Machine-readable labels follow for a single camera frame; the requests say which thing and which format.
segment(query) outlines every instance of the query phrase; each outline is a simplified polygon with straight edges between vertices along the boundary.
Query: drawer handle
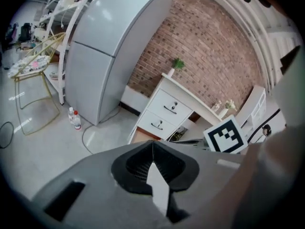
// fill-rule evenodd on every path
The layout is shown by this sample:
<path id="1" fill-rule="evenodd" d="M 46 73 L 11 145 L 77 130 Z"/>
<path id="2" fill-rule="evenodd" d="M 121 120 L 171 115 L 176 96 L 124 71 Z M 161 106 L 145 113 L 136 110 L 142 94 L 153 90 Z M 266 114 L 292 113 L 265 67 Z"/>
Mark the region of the drawer handle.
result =
<path id="1" fill-rule="evenodd" d="M 172 107 L 172 109 L 169 109 L 168 107 L 166 107 L 165 105 L 164 105 L 164 108 L 166 108 L 168 111 L 171 111 L 173 114 L 177 114 L 175 111 L 173 111 L 173 109 L 175 109 L 175 106 L 173 106 Z"/>
<path id="2" fill-rule="evenodd" d="M 151 124 L 152 124 L 153 127 L 156 127 L 157 129 L 159 129 L 159 130 L 162 131 L 163 128 L 160 128 L 160 127 L 159 127 L 159 126 L 162 124 L 162 122 L 163 122 L 163 121 L 161 120 L 161 121 L 160 121 L 160 124 L 158 124 L 158 126 L 155 126 L 153 123 L 151 123 Z"/>

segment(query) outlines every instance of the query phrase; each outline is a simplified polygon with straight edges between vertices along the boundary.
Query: refrigerator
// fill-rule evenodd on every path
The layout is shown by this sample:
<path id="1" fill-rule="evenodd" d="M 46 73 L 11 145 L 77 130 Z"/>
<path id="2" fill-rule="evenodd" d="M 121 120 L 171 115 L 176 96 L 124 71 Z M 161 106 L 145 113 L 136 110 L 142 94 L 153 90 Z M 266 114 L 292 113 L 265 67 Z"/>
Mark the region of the refrigerator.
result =
<path id="1" fill-rule="evenodd" d="M 172 0 L 93 0 L 73 35 L 65 98 L 94 125 L 114 110 Z"/>

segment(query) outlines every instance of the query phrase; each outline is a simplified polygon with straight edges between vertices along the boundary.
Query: white desk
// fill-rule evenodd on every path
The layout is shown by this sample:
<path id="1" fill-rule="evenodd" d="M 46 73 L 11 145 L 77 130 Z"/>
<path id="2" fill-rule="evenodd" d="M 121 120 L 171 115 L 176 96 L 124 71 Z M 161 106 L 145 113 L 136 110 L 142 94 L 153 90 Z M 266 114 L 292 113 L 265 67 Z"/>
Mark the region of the white desk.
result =
<path id="1" fill-rule="evenodd" d="M 198 97 L 162 73 L 161 81 L 129 136 L 129 143 L 137 127 L 166 140 L 193 112 L 199 114 L 211 125 L 221 122 L 221 118 Z"/>

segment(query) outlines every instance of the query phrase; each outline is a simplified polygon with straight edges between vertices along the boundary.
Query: brick wall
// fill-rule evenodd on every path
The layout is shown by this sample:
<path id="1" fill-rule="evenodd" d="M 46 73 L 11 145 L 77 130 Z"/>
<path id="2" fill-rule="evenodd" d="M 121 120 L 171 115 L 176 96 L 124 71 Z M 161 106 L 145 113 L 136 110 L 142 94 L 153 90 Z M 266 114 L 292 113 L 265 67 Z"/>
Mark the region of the brick wall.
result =
<path id="1" fill-rule="evenodd" d="M 218 100 L 224 104 L 233 99 L 240 108 L 252 86 L 263 85 L 250 42 L 213 0 L 173 0 L 168 18 L 145 48 L 128 85 L 150 97 L 176 57 L 186 67 L 173 79 L 210 107 Z"/>

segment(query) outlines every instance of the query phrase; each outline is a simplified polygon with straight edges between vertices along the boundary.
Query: plastic bottle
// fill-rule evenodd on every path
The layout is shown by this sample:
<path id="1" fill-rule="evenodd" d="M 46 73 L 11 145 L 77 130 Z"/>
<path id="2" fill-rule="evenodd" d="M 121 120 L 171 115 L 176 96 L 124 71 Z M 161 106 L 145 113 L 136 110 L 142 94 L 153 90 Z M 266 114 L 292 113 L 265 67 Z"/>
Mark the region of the plastic bottle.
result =
<path id="1" fill-rule="evenodd" d="M 81 117 L 79 116 L 77 110 L 74 111 L 73 123 L 74 123 L 74 128 L 76 130 L 80 130 L 81 129 Z"/>
<path id="2" fill-rule="evenodd" d="M 69 108 L 68 116 L 69 116 L 69 121 L 70 121 L 70 123 L 73 125 L 73 124 L 74 124 L 74 122 L 73 122 L 74 111 L 73 111 L 73 108 L 72 108 L 72 107 Z"/>

